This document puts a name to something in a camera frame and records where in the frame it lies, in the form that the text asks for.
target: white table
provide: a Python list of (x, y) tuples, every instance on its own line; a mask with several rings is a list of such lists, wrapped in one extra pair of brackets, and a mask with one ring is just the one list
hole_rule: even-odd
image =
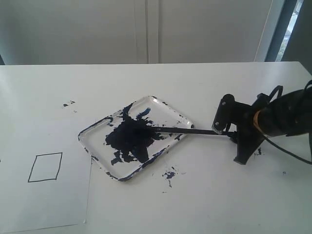
[[(287, 93), (309, 79), (297, 62), (0, 66), (0, 145), (21, 118), (99, 120), (147, 95), (210, 129), (224, 94), (251, 104), (277, 85)], [(76, 105), (65, 111), (69, 100)], [(86, 224), (24, 233), (310, 233), (312, 167), (267, 143), (261, 148), (242, 166), (228, 138), (188, 136), (128, 182), (93, 164)], [(180, 173), (169, 188), (162, 174), (171, 166)]]

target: white cabinet door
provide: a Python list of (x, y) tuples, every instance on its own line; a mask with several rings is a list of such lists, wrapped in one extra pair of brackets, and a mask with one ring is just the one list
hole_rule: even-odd
[(5, 64), (146, 63), (145, 0), (0, 0)]
[(193, 63), (264, 60), (283, 2), (148, 0), (150, 61)]

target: black line drawing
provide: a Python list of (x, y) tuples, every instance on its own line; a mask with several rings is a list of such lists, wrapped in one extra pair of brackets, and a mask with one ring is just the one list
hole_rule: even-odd
[[(55, 178), (50, 178), (50, 179), (41, 179), (41, 180), (30, 180), (31, 178), (31, 175), (33, 173), (33, 169), (34, 169), (34, 166), (35, 166), (35, 163), (37, 161), (37, 158), (39, 156), (46, 156), (46, 155), (58, 155), (60, 154), (60, 159), (59, 159), (59, 166), (58, 166), (58, 172), (55, 176)], [(28, 177), (28, 183), (33, 183), (33, 182), (41, 182), (41, 181), (46, 181), (46, 180), (56, 180), (58, 178), (58, 175), (59, 175), (59, 170), (60, 170), (60, 165), (61, 165), (61, 162), (62, 162), (62, 156), (63, 156), (63, 152), (59, 152), (59, 153), (52, 153), (52, 154), (44, 154), (44, 155), (36, 155), (36, 158), (35, 158), (35, 161), (33, 163), (33, 166), (31, 167), (31, 171), (30, 171), (30, 174), (29, 174), (29, 177)]]

